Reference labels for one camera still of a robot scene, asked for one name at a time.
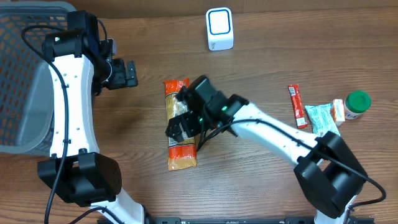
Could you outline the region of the orange spaghetti pasta packet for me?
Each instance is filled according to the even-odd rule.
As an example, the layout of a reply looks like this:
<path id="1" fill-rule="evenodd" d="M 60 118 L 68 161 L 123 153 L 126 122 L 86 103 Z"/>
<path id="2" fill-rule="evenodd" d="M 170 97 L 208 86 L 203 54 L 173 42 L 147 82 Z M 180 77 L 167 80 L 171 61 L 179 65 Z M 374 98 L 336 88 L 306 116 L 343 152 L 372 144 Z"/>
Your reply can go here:
<path id="1" fill-rule="evenodd" d="M 175 95 L 183 86 L 189 86 L 189 78 L 184 80 L 164 81 L 167 121 L 188 111 L 187 105 L 175 98 Z M 184 136 L 184 140 L 182 142 L 177 142 L 169 137 L 169 170 L 182 170 L 196 166 L 197 150 L 195 138 L 188 138 Z"/>

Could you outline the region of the red sachet stick packet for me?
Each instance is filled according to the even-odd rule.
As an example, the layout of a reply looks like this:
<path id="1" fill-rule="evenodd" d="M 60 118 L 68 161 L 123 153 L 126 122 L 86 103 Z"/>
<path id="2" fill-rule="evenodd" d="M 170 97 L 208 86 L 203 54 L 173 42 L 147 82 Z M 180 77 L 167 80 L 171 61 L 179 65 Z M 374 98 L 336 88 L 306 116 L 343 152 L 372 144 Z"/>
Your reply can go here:
<path id="1" fill-rule="evenodd" d="M 293 106 L 297 128 L 298 129 L 306 128 L 308 126 L 308 123 L 305 121 L 304 107 L 302 104 L 302 99 L 299 91 L 299 85 L 298 84 L 288 85 L 288 90 L 290 93 L 290 99 Z"/>

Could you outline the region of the teal wet wipes packet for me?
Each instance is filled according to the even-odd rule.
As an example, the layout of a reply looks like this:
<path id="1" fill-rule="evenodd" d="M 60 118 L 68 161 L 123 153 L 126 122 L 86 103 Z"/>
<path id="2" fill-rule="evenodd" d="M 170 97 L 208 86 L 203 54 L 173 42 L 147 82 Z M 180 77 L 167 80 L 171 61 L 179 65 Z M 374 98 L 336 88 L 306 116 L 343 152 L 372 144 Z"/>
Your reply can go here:
<path id="1" fill-rule="evenodd" d="M 313 133 L 323 137 L 327 132 L 340 135 L 331 116 L 331 103 L 325 105 L 305 105 L 305 110 L 312 123 Z"/>

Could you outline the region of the orange Kleenex tissue pack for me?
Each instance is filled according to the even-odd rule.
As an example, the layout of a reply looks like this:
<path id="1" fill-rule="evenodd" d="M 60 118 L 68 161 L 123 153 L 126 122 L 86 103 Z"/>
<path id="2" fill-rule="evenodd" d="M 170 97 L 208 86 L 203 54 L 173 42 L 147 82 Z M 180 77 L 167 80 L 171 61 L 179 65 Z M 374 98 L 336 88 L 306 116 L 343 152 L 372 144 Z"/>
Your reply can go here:
<path id="1" fill-rule="evenodd" d="M 331 116 L 336 126 L 345 122 L 345 108 L 342 99 L 334 99 L 331 102 Z"/>

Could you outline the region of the green lid jar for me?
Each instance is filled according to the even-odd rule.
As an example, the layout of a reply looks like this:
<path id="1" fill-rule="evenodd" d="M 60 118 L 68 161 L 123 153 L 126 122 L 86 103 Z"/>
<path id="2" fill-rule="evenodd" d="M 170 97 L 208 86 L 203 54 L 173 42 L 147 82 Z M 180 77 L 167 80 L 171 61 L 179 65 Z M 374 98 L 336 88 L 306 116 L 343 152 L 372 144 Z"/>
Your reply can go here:
<path id="1" fill-rule="evenodd" d="M 371 98 L 366 92 L 356 90 L 345 98 L 344 107 L 346 119 L 357 119 L 371 107 Z"/>

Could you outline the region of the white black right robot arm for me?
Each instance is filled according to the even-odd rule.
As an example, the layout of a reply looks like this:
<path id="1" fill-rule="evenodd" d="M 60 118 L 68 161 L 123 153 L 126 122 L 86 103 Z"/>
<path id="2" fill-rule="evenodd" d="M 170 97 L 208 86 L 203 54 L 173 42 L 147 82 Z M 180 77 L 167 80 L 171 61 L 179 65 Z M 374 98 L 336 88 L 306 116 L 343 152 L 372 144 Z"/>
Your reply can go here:
<path id="1" fill-rule="evenodd" d="M 239 96 L 226 97 L 207 76 L 177 88 L 187 111 L 169 119 L 166 135 L 177 142 L 200 136 L 200 146 L 225 131 L 265 147 L 294 169 L 315 223 L 346 223 L 363 188 L 366 171 L 337 134 L 319 137 L 293 128 Z"/>

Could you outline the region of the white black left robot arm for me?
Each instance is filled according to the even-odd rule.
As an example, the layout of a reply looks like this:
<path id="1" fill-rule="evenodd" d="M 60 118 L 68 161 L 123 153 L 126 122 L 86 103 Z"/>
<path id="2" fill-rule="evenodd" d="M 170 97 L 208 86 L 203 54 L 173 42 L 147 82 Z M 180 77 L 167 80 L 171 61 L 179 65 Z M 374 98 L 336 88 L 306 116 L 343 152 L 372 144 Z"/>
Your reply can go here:
<path id="1" fill-rule="evenodd" d="M 122 187 L 118 163 L 100 153 L 93 100 L 103 88 L 138 84 L 135 64 L 116 58 L 113 39 L 100 39 L 104 25 L 86 11 L 67 14 L 66 29 L 52 29 L 42 48 L 53 83 L 54 134 L 50 158 L 37 166 L 52 197 L 100 212 L 111 223 L 149 223 L 144 206 Z"/>

